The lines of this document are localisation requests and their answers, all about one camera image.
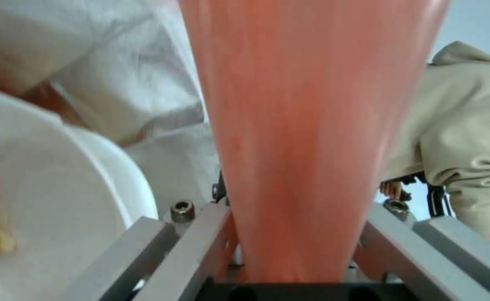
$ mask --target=white bowl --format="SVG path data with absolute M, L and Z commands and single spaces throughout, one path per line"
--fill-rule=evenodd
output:
M 0 220 L 17 242 L 0 255 L 0 300 L 52 299 L 136 218 L 157 216 L 140 171 L 117 176 L 121 164 L 98 149 L 133 164 L 105 139 L 0 93 Z M 142 193 L 128 196 L 128 186 Z

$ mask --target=metal frame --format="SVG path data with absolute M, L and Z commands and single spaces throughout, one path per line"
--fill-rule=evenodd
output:
M 488 242 L 455 219 L 420 222 L 414 229 L 373 204 L 354 260 L 379 282 L 398 276 L 421 300 L 490 301 Z M 140 219 L 57 300 L 124 300 L 151 273 L 135 301 L 195 300 L 208 278 L 226 276 L 237 245 L 229 207 L 221 202 L 205 208 L 177 239 L 172 225 Z
M 490 291 L 490 242 L 453 217 L 418 222 L 413 230 Z
M 205 208 L 135 298 L 194 300 L 209 276 L 221 278 L 237 245 L 229 207 Z
M 163 261 L 178 236 L 166 223 L 141 217 L 56 301 L 125 300 Z
M 422 300 L 490 301 L 489 291 L 379 204 L 371 208 L 354 261 L 378 281 L 393 273 Z

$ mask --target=person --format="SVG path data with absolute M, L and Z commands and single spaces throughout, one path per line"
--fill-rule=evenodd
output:
M 423 172 L 445 187 L 457 219 L 490 241 L 490 55 L 453 42 L 432 59 L 382 175 L 381 192 Z

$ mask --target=orange plastic film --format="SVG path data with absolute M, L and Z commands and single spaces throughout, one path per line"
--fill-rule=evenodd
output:
M 249 280 L 336 282 L 447 0 L 182 0 Z

